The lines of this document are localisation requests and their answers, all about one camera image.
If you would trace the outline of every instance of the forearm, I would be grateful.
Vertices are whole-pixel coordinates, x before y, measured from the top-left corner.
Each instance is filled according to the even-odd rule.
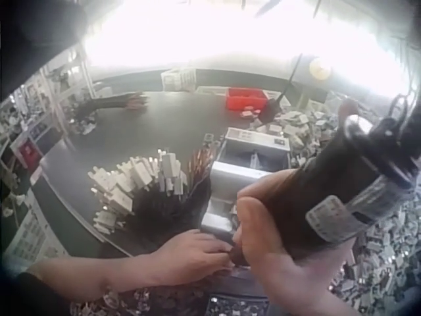
[[[110,288],[126,292],[155,286],[151,255],[124,259],[66,258],[41,261],[28,269],[61,296],[75,302],[99,299]]]
[[[297,316],[361,316],[361,314],[337,298],[332,293],[326,291],[326,295],[319,304],[309,311],[304,311]]]

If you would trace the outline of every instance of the yellow round object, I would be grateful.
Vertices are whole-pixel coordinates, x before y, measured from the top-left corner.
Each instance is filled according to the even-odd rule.
[[[332,67],[322,59],[316,58],[310,63],[310,73],[317,80],[327,80],[332,73]]]

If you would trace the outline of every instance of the gray machine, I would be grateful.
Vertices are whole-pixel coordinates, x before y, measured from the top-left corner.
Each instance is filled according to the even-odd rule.
[[[237,193],[271,172],[288,169],[289,151],[287,138],[229,128],[210,171],[212,194],[202,230],[230,242],[237,228]]]

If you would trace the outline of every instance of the black sleeve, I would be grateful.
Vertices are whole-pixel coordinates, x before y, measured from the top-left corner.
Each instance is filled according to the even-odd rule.
[[[14,280],[2,278],[2,292],[6,293],[3,315],[70,316],[70,302],[30,273],[21,273]]]

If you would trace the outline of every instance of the gray table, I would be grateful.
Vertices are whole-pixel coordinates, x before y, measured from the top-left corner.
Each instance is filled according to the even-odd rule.
[[[68,210],[98,239],[110,242],[128,255],[144,247],[128,233],[101,235],[93,227],[101,209],[87,176],[94,166],[107,170],[131,156],[156,155],[169,147],[182,164],[201,147],[205,133],[216,136],[227,127],[247,128],[239,113],[225,109],[225,98],[183,92],[150,93],[145,113],[121,109],[100,110],[97,128],[86,136],[61,140],[41,161],[43,176]]]

